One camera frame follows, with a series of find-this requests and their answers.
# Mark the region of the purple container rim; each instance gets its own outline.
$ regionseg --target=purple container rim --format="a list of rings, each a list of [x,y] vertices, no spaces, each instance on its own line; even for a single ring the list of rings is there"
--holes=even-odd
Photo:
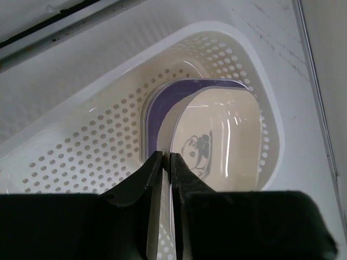
[[[145,113],[145,160],[157,150],[159,129],[170,109],[183,98],[208,87],[248,90],[244,84],[226,79],[184,79],[168,83],[152,98]]]

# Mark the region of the white container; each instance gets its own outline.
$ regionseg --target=white container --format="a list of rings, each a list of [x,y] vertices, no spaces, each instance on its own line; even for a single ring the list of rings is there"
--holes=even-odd
[[[272,87],[250,42],[230,25],[206,21],[156,43],[3,142],[0,192],[103,193],[112,188],[140,167],[139,111],[147,93],[185,77],[240,80],[254,93],[263,122],[259,174],[264,182],[258,182],[258,190],[265,190],[284,151]],[[43,98],[54,98],[45,93]],[[13,92],[12,102],[19,96]],[[21,111],[9,107],[2,125],[11,128],[23,112],[33,113],[31,105]],[[163,236],[164,231],[169,233],[169,227],[163,227]]]

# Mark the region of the cartoon character print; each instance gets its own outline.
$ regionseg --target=cartoon character print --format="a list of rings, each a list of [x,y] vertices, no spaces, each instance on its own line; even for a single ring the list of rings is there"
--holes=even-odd
[[[193,135],[183,145],[181,154],[189,169],[204,180],[210,174],[212,131],[201,137]]]

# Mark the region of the scuff mark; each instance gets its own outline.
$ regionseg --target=scuff mark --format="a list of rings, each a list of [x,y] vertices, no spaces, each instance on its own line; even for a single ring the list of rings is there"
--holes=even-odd
[[[302,78],[304,78],[306,81],[310,81],[309,80],[309,78],[303,73],[303,72],[301,72],[301,70],[297,67],[297,66],[295,66],[292,62],[290,62],[286,57],[284,57],[283,55],[282,55],[282,53],[278,53],[286,62],[288,62],[288,64],[302,77]]]
[[[262,27],[260,27],[259,25],[256,25],[263,33],[265,33],[270,39],[272,39],[275,43],[277,43],[279,46],[281,46],[283,49],[285,49],[287,52],[289,52],[289,54],[293,57],[295,57],[298,61],[300,61],[303,65],[306,65],[306,62],[303,61],[302,59],[300,59],[293,51],[289,50],[285,45],[281,44],[280,42],[278,42],[277,40],[275,40],[274,38],[271,37],[271,35],[264,31]]]
[[[262,8],[260,6],[258,6],[257,4],[255,4],[254,2],[252,2],[252,4],[259,10],[261,11],[267,18],[270,18],[270,16],[264,12],[264,10],[262,10]]]
[[[277,3],[280,5],[280,7],[282,8],[283,11],[287,11],[287,10],[290,10],[289,8],[289,4],[281,4],[280,1],[277,0]]]
[[[275,46],[272,45],[267,39],[264,38],[264,36],[259,33],[249,22],[247,22],[248,26],[259,36],[259,38],[261,38],[263,41],[266,42],[267,45],[269,45],[269,47],[272,49],[272,50],[275,50]]]

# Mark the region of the perforated basket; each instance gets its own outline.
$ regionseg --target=perforated basket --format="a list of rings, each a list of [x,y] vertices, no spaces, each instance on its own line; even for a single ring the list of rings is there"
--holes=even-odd
[[[252,91],[263,122],[258,189],[266,189],[284,150],[271,85],[240,32],[201,22],[153,45],[2,143],[0,192],[103,193],[114,187],[140,167],[139,111],[147,94],[169,79],[189,77],[234,79]],[[169,230],[163,227],[161,236]],[[159,253],[168,254],[171,241],[163,241]]]

